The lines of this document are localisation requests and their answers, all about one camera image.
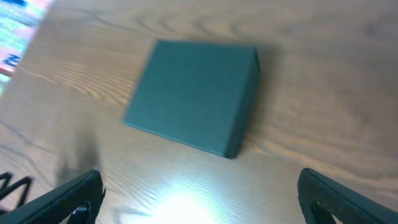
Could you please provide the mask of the dark green gift box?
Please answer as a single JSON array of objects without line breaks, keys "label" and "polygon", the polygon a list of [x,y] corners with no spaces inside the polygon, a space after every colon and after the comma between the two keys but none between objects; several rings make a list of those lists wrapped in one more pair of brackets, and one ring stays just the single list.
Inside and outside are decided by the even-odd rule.
[{"label": "dark green gift box", "polygon": [[123,121],[232,159],[241,147],[260,76],[252,45],[160,40]]}]

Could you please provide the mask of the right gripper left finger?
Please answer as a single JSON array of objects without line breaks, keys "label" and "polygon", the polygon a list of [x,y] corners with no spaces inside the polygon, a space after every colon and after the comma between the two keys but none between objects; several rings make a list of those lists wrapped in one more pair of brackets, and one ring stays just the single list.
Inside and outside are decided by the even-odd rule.
[{"label": "right gripper left finger", "polygon": [[93,169],[26,203],[33,179],[27,176],[11,184],[12,177],[10,172],[1,174],[1,199],[22,185],[24,190],[15,209],[1,209],[1,223],[94,223],[106,194],[100,172]]}]

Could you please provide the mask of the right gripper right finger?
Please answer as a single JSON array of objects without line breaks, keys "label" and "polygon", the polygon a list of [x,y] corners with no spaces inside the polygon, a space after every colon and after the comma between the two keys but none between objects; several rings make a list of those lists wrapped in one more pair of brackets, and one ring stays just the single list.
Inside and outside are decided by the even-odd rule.
[{"label": "right gripper right finger", "polygon": [[300,172],[297,187],[306,223],[397,223],[397,212],[313,169]]}]

